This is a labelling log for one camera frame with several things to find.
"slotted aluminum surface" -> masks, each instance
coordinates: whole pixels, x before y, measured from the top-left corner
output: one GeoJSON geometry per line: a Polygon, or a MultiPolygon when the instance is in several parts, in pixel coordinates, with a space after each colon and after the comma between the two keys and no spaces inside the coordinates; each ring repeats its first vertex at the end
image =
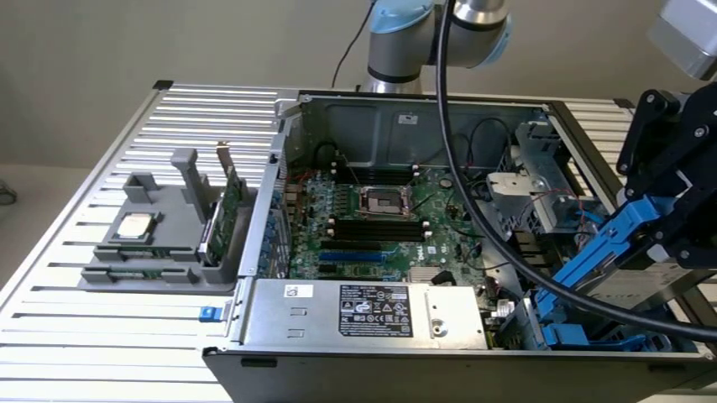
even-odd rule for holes
{"type": "MultiPolygon", "coordinates": [[[[199,170],[221,185],[214,145],[229,140],[241,175],[259,185],[277,132],[277,95],[270,89],[185,85],[153,92],[0,292],[0,401],[230,401],[195,349],[222,328],[198,322],[199,308],[221,306],[226,297],[74,287],[122,205],[131,171],[151,171],[161,184],[182,184],[170,156],[177,147],[194,147],[199,170]]],[[[615,165],[631,111],[612,101],[566,103],[615,165]]],[[[717,300],[715,291],[707,293],[717,300]]]]}

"blue pcie slot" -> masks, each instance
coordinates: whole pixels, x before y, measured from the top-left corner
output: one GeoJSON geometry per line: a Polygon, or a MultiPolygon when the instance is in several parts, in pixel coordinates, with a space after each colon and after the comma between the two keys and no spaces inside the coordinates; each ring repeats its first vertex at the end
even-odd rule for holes
{"type": "Polygon", "coordinates": [[[318,255],[319,260],[330,262],[372,262],[384,263],[384,254],[362,252],[322,252],[318,255]]]}

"wire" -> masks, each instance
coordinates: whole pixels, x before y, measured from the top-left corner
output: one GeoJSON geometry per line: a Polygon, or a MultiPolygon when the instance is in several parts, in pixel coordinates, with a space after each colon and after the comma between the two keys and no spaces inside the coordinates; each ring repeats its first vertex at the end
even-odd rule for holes
{"type": "Polygon", "coordinates": [[[520,212],[520,215],[518,215],[518,227],[522,225],[524,223],[524,216],[526,214],[526,211],[528,211],[528,208],[534,204],[534,202],[537,202],[540,199],[542,199],[545,196],[548,195],[553,195],[554,193],[568,193],[572,197],[574,197],[574,199],[578,201],[578,209],[580,209],[580,213],[581,214],[581,227],[583,225],[585,224],[585,209],[583,208],[583,200],[581,198],[574,194],[574,191],[572,191],[570,189],[552,189],[549,191],[546,191],[545,193],[541,193],[541,195],[538,197],[536,197],[534,199],[532,199],[526,205],[524,206],[524,209],[521,210],[520,212]]]}
{"type": "Polygon", "coordinates": [[[376,5],[377,5],[377,0],[372,0],[372,6],[369,7],[369,11],[366,12],[366,16],[364,18],[364,22],[361,23],[361,27],[358,28],[357,35],[354,36],[354,39],[352,40],[352,43],[346,47],[345,55],[341,56],[341,60],[338,61],[337,69],[334,70],[334,78],[331,78],[331,88],[334,88],[337,86],[337,77],[338,77],[338,71],[341,70],[341,65],[345,63],[346,56],[352,52],[352,48],[353,48],[354,44],[357,43],[357,39],[360,39],[361,33],[364,32],[364,28],[366,26],[366,22],[369,21],[369,17],[372,17],[373,6],[376,6],[376,5]]]}
{"type": "Polygon", "coordinates": [[[492,267],[484,267],[481,268],[481,270],[486,271],[486,270],[494,270],[494,269],[500,269],[501,267],[509,265],[512,262],[504,262],[501,264],[496,264],[494,266],[492,267]]]}
{"type": "MultiPolygon", "coordinates": [[[[470,130],[470,136],[469,136],[469,153],[466,154],[466,161],[469,166],[473,166],[476,155],[473,154],[473,139],[476,138],[476,133],[481,126],[484,126],[484,123],[486,122],[497,122],[501,126],[504,126],[505,129],[505,148],[509,149],[512,146],[512,134],[513,131],[508,127],[508,123],[501,118],[484,118],[476,123],[476,126],[473,127],[473,130],[470,130]]],[[[508,152],[508,158],[510,162],[510,151],[508,152]]]]}
{"type": "Polygon", "coordinates": [[[346,161],[346,168],[349,168],[349,171],[352,172],[352,175],[354,176],[354,180],[357,181],[357,185],[361,186],[361,183],[360,183],[360,177],[357,176],[357,173],[354,172],[354,169],[352,168],[350,166],[350,162],[349,162],[349,159],[346,158],[346,155],[345,154],[341,154],[342,158],[345,159],[346,161]]]}
{"type": "Polygon", "coordinates": [[[428,201],[432,199],[432,197],[436,196],[437,194],[438,194],[438,192],[436,191],[436,192],[433,192],[430,195],[428,195],[428,196],[424,198],[424,200],[421,200],[421,201],[416,204],[414,208],[412,208],[412,212],[414,212],[416,210],[418,210],[418,207],[421,207],[424,204],[426,204],[426,202],[428,202],[428,201]]]}
{"type": "Polygon", "coordinates": [[[315,170],[318,170],[318,152],[327,145],[330,145],[334,148],[334,153],[338,151],[338,145],[335,141],[331,141],[331,140],[319,141],[319,143],[317,144],[317,147],[314,147],[314,156],[311,158],[311,168],[314,168],[315,170]]]}
{"type": "Polygon", "coordinates": [[[632,326],[641,327],[644,329],[652,330],[653,332],[660,332],[671,334],[673,336],[689,338],[704,343],[717,342],[717,327],[699,326],[692,323],[676,322],[676,321],[664,321],[647,317],[637,314],[633,311],[629,311],[619,306],[613,306],[603,301],[599,301],[596,298],[584,296],[583,294],[576,293],[570,288],[564,284],[558,283],[550,277],[542,275],[524,260],[520,254],[512,249],[508,243],[504,242],[504,239],[493,229],[492,223],[489,222],[485,215],[481,213],[481,210],[477,208],[476,203],[470,202],[469,187],[466,180],[461,173],[458,172],[458,164],[456,162],[456,148],[450,142],[450,120],[449,120],[449,95],[446,89],[446,57],[449,50],[449,30],[450,30],[450,16],[453,14],[453,9],[456,6],[456,0],[446,0],[444,6],[444,14],[441,17],[441,28],[438,34],[438,51],[437,51],[437,60],[436,60],[436,100],[438,103],[438,114],[441,118],[441,129],[444,143],[448,150],[448,159],[450,171],[456,177],[456,184],[461,192],[461,197],[466,202],[469,208],[469,214],[473,218],[473,221],[478,225],[481,232],[485,234],[486,238],[493,242],[496,249],[505,257],[505,259],[512,263],[516,270],[537,285],[540,285],[548,292],[556,294],[562,300],[574,304],[577,307],[592,311],[593,313],[603,315],[604,317],[615,320],[617,322],[629,324],[632,326]]]}

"blue plastic latch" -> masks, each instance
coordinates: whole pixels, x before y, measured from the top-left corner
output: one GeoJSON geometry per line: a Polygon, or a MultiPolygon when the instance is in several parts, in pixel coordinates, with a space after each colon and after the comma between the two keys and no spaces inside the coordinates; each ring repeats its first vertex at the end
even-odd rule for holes
{"type": "Polygon", "coordinates": [[[401,31],[422,21],[433,9],[433,0],[380,0],[373,10],[372,32],[401,31]]]}
{"type": "Polygon", "coordinates": [[[552,323],[542,328],[542,336],[550,347],[588,346],[591,344],[581,325],[552,323]]]}
{"type": "Polygon", "coordinates": [[[222,322],[222,308],[214,306],[205,306],[199,311],[199,321],[202,323],[218,323],[222,322]]]}

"power supply label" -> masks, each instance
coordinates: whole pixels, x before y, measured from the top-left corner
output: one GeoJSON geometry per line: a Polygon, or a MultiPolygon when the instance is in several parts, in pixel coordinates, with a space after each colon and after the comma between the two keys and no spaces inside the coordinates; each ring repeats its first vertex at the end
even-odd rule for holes
{"type": "Polygon", "coordinates": [[[412,338],[412,305],[408,287],[342,285],[338,331],[348,337],[412,338]]]}

